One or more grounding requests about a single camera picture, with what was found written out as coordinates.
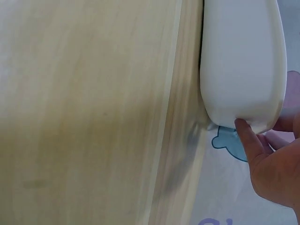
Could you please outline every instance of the blue cartoon print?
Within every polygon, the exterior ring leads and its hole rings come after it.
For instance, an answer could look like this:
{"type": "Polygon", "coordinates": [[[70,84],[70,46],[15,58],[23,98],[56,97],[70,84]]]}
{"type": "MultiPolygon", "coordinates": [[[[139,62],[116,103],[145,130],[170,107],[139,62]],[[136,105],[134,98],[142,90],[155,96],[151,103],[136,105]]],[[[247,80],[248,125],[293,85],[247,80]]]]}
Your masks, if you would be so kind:
{"type": "Polygon", "coordinates": [[[235,129],[219,127],[217,136],[212,139],[211,144],[215,149],[227,149],[236,159],[247,162],[243,145],[235,129]]]}

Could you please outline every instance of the white plastic object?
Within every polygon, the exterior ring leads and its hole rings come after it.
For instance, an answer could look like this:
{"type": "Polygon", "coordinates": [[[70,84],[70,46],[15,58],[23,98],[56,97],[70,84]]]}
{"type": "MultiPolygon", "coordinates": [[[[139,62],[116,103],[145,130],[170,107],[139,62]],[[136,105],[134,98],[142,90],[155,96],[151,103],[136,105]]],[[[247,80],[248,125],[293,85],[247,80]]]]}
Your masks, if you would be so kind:
{"type": "Polygon", "coordinates": [[[206,0],[200,89],[210,119],[235,128],[245,119],[263,133],[285,97],[285,38],[276,0],[206,0]]]}

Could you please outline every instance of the blue bear ear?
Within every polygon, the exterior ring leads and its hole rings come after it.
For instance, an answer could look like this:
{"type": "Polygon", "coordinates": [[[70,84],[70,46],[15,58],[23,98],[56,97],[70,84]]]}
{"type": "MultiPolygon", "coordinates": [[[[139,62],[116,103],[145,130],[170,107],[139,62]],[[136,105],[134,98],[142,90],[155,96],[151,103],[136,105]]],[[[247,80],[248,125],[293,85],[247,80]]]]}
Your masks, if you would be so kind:
{"type": "Polygon", "coordinates": [[[219,136],[214,137],[211,140],[211,145],[215,148],[215,149],[223,149],[226,146],[224,145],[224,140],[222,138],[220,138],[219,136]]]}

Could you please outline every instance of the wood grain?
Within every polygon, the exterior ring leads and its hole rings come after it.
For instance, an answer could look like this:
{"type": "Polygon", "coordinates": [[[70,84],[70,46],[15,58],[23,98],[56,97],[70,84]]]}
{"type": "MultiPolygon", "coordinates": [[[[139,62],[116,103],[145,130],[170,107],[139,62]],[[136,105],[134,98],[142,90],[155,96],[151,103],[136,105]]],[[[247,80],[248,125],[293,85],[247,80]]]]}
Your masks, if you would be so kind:
{"type": "Polygon", "coordinates": [[[187,223],[201,14],[194,0],[0,0],[1,224],[187,223]]]}

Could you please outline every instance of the finger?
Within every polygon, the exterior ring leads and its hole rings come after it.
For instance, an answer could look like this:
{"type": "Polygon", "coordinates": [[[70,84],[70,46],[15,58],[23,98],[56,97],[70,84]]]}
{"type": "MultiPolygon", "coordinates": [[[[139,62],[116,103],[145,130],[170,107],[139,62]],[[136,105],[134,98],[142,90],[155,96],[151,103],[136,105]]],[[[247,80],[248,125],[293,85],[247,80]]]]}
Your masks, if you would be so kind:
{"type": "Polygon", "coordinates": [[[264,153],[270,155],[273,153],[272,148],[269,146],[269,143],[265,137],[265,135],[258,135],[257,136],[258,139],[260,140],[260,142],[262,143],[263,149],[264,149],[264,153]]]}
{"type": "Polygon", "coordinates": [[[240,141],[243,144],[250,169],[259,164],[265,159],[268,154],[264,153],[264,148],[258,137],[253,133],[251,127],[246,121],[237,119],[235,121],[236,131],[240,137],[240,141]]]}
{"type": "Polygon", "coordinates": [[[273,129],[277,131],[293,132],[293,122],[299,111],[300,108],[283,109],[273,129]]]}
{"type": "Polygon", "coordinates": [[[283,148],[284,146],[287,146],[289,142],[286,140],[278,137],[275,133],[273,132],[267,132],[266,133],[266,139],[268,143],[272,146],[274,150],[278,150],[280,148],[283,148]]]}

